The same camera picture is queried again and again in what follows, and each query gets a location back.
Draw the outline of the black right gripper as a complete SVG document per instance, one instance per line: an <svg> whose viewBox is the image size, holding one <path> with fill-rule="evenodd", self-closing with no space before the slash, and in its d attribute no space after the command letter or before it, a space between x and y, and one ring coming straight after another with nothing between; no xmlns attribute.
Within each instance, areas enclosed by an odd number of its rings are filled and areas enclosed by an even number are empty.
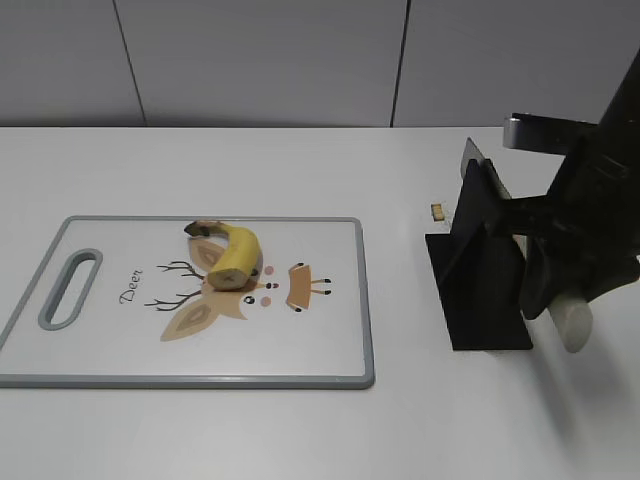
<svg viewBox="0 0 640 480"><path fill-rule="evenodd" d="M488 205L491 236L524 235L519 305L537 318L567 291L593 300L639 278L639 122L599 123L514 113L507 148L562 155L543 196Z"/></svg>

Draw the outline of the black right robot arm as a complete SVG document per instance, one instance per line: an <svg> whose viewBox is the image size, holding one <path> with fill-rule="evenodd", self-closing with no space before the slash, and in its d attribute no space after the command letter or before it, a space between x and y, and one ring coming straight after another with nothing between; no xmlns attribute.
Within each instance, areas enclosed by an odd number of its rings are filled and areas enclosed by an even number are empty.
<svg viewBox="0 0 640 480"><path fill-rule="evenodd" d="M526 238L524 316L536 318L561 294L591 301L637 281L639 63L598 123L514 113L503 145L563 158L547 192L503 201L493 228Z"/></svg>

